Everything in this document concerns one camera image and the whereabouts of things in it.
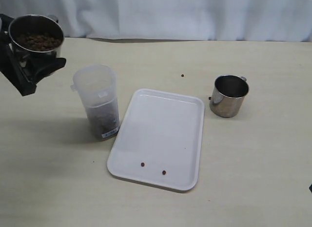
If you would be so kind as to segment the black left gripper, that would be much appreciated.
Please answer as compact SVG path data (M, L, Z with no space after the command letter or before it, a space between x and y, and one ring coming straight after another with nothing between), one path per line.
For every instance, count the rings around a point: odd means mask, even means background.
M0 71L22 96L27 96L35 93L35 83L62 69L66 65L66 59L30 57L21 67L9 47L11 39L8 28L12 21L12 17L0 14Z

